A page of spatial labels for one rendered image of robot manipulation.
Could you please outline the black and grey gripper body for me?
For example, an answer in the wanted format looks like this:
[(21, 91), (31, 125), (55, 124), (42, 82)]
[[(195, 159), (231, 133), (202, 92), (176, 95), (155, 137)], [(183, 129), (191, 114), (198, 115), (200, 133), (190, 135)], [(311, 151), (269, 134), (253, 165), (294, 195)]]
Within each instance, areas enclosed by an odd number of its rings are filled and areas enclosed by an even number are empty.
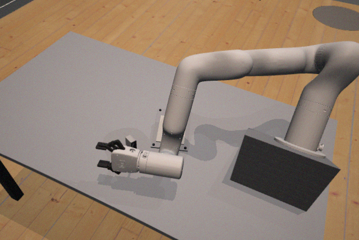
[(137, 173), (142, 151), (124, 146), (125, 150), (114, 150), (111, 153), (112, 169), (116, 172)]

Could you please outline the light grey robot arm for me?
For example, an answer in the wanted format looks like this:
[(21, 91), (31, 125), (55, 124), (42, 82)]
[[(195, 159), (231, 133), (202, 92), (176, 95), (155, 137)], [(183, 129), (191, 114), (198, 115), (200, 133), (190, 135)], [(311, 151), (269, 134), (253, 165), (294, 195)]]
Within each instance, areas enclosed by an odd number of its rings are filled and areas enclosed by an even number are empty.
[(339, 41), (306, 47), (224, 50), (188, 56), (174, 76), (163, 120), (159, 152), (144, 150), (139, 173), (180, 179), (184, 158), (178, 156), (197, 86), (203, 81), (245, 76), (318, 74), (304, 88), (285, 138), (274, 140), (325, 159), (320, 144), (338, 95), (359, 76), (359, 43)]

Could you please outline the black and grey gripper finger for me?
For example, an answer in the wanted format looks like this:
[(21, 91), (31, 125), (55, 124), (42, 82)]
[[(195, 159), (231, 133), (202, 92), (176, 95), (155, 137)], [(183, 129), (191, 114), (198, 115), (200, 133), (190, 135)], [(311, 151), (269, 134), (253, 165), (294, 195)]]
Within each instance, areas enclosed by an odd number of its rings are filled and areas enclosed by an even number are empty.
[[(115, 172), (112, 170), (112, 165), (109, 161), (106, 160), (99, 160), (99, 163), (97, 165), (97, 167), (101, 167), (101, 168), (107, 168), (108, 170), (111, 170), (112, 172)], [(116, 174), (120, 174), (121, 172), (115, 172)]]
[[(115, 145), (117, 145), (118, 147), (116, 147)], [(112, 148), (113, 149), (112, 149)], [(115, 149), (120, 149), (120, 150), (125, 150), (125, 147), (122, 145), (122, 143), (120, 142), (120, 140), (114, 140), (107, 143), (103, 143), (103, 142), (98, 142), (96, 147), (96, 149), (100, 149), (100, 150), (109, 150), (110, 152), (113, 152)]]

